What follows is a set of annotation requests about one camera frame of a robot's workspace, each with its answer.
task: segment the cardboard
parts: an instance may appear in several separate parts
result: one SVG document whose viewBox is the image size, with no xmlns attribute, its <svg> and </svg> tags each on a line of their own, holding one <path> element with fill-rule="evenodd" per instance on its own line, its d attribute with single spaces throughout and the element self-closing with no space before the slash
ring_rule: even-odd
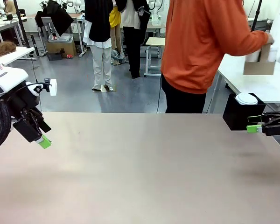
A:
<svg viewBox="0 0 280 224">
<path fill-rule="evenodd" d="M 259 62 L 245 62 L 244 75 L 268 75 L 274 74 L 276 62 L 268 62 L 271 44 L 266 44 L 260 52 Z"/>
<path fill-rule="evenodd" d="M 77 55 L 74 41 L 72 41 L 71 43 L 48 42 L 46 46 L 49 54 L 60 53 L 61 50 L 64 50 L 64 53 L 61 54 L 61 56 L 64 58 L 66 58 L 66 55 L 73 55 L 73 56 Z"/>
</svg>

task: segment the black jacket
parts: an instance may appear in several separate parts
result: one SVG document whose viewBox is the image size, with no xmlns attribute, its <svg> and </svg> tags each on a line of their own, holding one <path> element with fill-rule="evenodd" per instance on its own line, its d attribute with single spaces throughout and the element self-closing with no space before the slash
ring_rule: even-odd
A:
<svg viewBox="0 0 280 224">
<path fill-rule="evenodd" d="M 61 8 L 56 1 L 49 1 L 48 6 L 42 11 L 38 11 L 35 17 L 38 27 L 43 27 L 42 17 L 51 17 L 57 33 L 61 36 L 74 21 L 67 12 Z"/>
<path fill-rule="evenodd" d="M 105 42 L 110 38 L 110 12 L 112 0 L 85 0 L 85 20 L 92 22 L 89 38 L 95 42 Z"/>
<path fill-rule="evenodd" d="M 121 13 L 126 9 L 127 0 L 115 0 L 118 11 Z M 140 31 L 141 31 L 141 43 L 144 42 L 146 36 L 147 25 L 150 19 L 151 13 L 149 12 L 149 6 L 146 0 L 132 0 L 134 9 L 138 12 L 140 18 Z"/>
</svg>

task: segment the white shirt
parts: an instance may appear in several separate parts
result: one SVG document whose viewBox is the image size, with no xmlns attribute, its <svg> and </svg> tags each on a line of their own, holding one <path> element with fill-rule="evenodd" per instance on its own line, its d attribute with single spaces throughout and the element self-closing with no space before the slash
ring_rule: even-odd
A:
<svg viewBox="0 0 280 224">
<path fill-rule="evenodd" d="M 126 9 L 121 13 L 121 24 L 123 27 L 140 29 L 139 15 L 134 9 L 132 0 L 127 0 Z"/>
<path fill-rule="evenodd" d="M 83 42 L 86 43 L 87 46 L 95 45 L 98 48 L 106 49 L 106 48 L 112 47 L 111 38 L 109 38 L 105 42 L 95 42 L 95 41 L 92 41 L 89 38 L 89 33 L 90 33 L 91 26 L 92 26 L 92 22 L 89 22 L 89 21 L 85 20 L 85 31 L 84 31 Z"/>
</svg>

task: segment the floor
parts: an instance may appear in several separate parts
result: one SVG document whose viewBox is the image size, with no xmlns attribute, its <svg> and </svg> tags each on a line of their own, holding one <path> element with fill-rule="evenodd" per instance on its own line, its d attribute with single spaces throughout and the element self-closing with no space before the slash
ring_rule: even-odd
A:
<svg viewBox="0 0 280 224">
<path fill-rule="evenodd" d="M 40 42 L 37 41 L 37 45 L 39 50 L 42 50 Z M 141 49 L 141 55 L 143 58 L 140 73 L 143 76 L 144 47 Z M 158 59 L 152 60 L 152 65 L 160 63 Z M 166 110 L 166 98 L 164 92 L 160 90 L 160 78 L 141 77 L 132 80 L 128 63 L 112 67 L 112 82 L 116 92 L 92 91 L 94 76 L 90 50 L 82 58 L 76 56 L 73 59 L 49 62 L 47 57 L 40 57 L 34 62 L 17 60 L 11 66 L 23 68 L 29 74 L 31 82 L 35 81 L 34 72 L 38 81 L 43 81 L 47 77 L 57 79 L 56 97 L 51 97 L 46 92 L 41 93 L 42 111 L 45 112 L 157 113 L 158 110 L 158 113 L 164 113 Z M 208 111 L 216 79 L 217 76 L 209 88 L 204 112 Z M 222 84 L 215 113 L 224 112 L 229 94 L 230 91 Z"/>
</svg>

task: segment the orange sleeve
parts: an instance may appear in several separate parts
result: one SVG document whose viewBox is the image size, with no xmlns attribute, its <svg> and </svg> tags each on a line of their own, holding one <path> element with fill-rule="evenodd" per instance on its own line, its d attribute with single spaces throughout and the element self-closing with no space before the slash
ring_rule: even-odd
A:
<svg viewBox="0 0 280 224">
<path fill-rule="evenodd" d="M 263 31 L 251 32 L 242 0 L 203 0 L 217 41 L 226 54 L 244 56 L 259 50 L 268 40 Z"/>
</svg>

